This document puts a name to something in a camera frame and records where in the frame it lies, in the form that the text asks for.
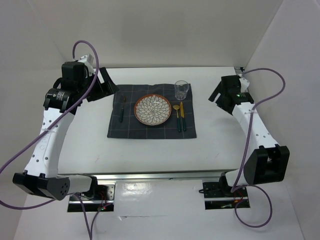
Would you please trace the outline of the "gold fork green handle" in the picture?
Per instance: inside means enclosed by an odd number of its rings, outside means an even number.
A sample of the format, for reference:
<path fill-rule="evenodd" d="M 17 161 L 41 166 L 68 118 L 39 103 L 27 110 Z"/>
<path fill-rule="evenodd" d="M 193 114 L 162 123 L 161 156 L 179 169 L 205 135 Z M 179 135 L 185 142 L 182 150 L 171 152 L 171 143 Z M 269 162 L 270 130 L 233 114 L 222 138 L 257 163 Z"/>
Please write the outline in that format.
<path fill-rule="evenodd" d="M 120 115 L 119 115 L 119 122 L 122 123 L 123 122 L 123 118 L 124 118 L 124 108 L 125 108 L 125 103 L 126 103 L 126 96 L 124 94 L 122 94 L 122 105 L 121 105 L 121 109 L 120 109 Z"/>

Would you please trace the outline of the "gold spoon green handle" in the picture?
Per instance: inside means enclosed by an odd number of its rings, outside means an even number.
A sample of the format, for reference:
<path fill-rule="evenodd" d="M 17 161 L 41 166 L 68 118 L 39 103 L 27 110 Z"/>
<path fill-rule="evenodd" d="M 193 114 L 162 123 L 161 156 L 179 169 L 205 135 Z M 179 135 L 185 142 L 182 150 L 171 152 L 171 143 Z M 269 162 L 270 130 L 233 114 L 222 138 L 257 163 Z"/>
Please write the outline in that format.
<path fill-rule="evenodd" d="M 180 120 L 180 106 L 179 105 L 174 105 L 173 109 L 176 111 L 176 119 L 177 119 L 177 130 L 180 133 L 182 131 L 182 124 L 181 124 L 181 120 Z"/>

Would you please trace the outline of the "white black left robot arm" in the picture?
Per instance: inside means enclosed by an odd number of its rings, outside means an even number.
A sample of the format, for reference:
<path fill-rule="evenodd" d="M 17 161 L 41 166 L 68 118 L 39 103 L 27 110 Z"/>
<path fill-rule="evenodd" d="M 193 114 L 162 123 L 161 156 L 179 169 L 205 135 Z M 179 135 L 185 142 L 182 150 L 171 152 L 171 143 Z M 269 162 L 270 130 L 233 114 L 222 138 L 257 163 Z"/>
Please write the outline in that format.
<path fill-rule="evenodd" d="M 58 165 L 63 143 L 71 125 L 76 108 L 82 104 L 82 96 L 88 102 L 115 94 L 119 88 L 113 83 L 105 67 L 94 73 L 92 67 L 81 61 L 65 62 L 61 66 L 62 76 L 46 93 L 43 121 L 40 132 L 44 135 L 36 142 L 33 154 L 22 173 L 15 173 L 12 182 L 26 193 L 34 196 L 63 200 L 73 193 L 82 194 L 92 200 L 99 193 L 98 180 L 93 175 L 60 175 Z"/>

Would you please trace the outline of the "floral patterned plate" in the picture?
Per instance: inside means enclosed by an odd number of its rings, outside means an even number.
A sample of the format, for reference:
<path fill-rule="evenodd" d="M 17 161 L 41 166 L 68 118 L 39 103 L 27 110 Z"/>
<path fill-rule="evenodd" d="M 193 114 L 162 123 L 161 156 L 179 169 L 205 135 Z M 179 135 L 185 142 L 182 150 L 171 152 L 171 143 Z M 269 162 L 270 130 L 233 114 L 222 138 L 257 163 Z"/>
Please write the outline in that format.
<path fill-rule="evenodd" d="M 169 119 L 172 106 L 164 96 L 148 94 L 135 103 L 133 110 L 139 122 L 147 126 L 157 126 Z"/>

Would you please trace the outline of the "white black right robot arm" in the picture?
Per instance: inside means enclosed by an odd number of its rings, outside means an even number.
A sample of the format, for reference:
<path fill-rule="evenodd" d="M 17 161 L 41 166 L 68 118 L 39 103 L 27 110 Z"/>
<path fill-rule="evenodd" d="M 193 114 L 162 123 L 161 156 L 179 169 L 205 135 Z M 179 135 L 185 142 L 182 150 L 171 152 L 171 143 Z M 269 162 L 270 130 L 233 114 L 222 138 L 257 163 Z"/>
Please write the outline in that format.
<path fill-rule="evenodd" d="M 232 115 L 246 134 L 239 169 L 220 175 L 218 190 L 223 196 L 232 196 L 238 186 L 281 182 L 288 166 L 288 147 L 281 146 L 267 130 L 248 87 L 248 80 L 240 75 L 223 76 L 209 97 L 210 102 Z"/>

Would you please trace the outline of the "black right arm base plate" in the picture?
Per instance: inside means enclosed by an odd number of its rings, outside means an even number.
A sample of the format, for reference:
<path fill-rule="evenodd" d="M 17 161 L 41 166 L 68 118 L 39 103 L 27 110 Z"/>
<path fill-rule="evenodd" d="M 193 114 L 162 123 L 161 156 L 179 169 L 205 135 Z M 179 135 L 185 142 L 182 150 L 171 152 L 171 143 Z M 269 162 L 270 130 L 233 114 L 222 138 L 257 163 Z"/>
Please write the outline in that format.
<path fill-rule="evenodd" d="M 203 182 L 198 190 L 204 197 L 205 210 L 226 210 L 238 208 L 250 208 L 248 192 L 245 188 L 234 193 L 223 193 L 218 182 Z"/>

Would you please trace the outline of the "dark grey checked cloth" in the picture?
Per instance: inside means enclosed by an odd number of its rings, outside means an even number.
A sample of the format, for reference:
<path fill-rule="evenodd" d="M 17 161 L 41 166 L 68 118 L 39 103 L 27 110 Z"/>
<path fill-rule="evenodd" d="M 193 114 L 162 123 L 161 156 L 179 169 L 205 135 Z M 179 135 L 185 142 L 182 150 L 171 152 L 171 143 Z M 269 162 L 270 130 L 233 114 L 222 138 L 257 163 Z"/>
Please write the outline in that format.
<path fill-rule="evenodd" d="M 181 130 L 181 132 L 178 132 L 177 113 L 174 109 L 166 122 L 155 126 L 148 126 L 139 122 L 134 114 L 136 102 L 148 94 L 163 96 L 172 106 L 179 105 L 180 102 L 175 97 L 174 84 L 119 84 L 117 87 L 119 91 L 113 96 L 113 110 L 107 131 L 107 137 L 109 139 L 180 140 L 195 139 L 197 137 L 191 86 L 189 87 L 186 98 L 182 101 L 186 131 Z M 123 102 L 122 94 L 125 95 L 126 102 L 124 104 L 123 122 L 121 123 L 119 118 Z"/>

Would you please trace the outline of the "clear drinking glass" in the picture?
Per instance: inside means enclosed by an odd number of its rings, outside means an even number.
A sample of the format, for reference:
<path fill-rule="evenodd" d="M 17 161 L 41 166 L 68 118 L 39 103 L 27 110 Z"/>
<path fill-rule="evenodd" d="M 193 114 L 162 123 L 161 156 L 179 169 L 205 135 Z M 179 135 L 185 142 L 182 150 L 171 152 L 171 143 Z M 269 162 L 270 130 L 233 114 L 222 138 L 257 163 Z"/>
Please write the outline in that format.
<path fill-rule="evenodd" d="M 183 101 L 188 94 L 189 84 L 184 80 L 179 80 L 174 84 L 174 95 L 175 98 L 179 101 Z"/>

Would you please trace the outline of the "gold knife green handle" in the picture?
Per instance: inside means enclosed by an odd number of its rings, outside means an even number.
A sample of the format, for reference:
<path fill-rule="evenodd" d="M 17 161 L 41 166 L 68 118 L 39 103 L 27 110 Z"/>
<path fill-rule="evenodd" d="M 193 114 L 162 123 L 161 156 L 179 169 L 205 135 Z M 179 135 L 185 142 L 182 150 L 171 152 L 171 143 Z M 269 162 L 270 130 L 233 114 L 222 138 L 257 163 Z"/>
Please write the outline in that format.
<path fill-rule="evenodd" d="M 180 115 L 182 119 L 182 129 L 183 131 L 187 131 L 187 124 L 186 124 L 186 119 L 185 119 L 185 112 L 184 112 L 184 105 L 183 102 L 180 102 Z"/>

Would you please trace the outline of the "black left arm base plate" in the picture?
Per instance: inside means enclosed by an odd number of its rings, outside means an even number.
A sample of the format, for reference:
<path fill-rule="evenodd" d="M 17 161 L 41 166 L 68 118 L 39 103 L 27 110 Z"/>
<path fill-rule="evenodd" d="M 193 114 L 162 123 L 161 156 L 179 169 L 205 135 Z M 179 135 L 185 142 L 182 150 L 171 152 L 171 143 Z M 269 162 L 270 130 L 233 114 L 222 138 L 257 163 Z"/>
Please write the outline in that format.
<path fill-rule="evenodd" d="M 113 212 L 115 207 L 116 183 L 101 181 L 94 196 L 86 196 L 84 193 L 78 194 L 81 198 L 84 210 L 88 213 Z M 76 196 L 70 196 L 67 206 L 68 213 L 83 212 L 80 200 Z"/>

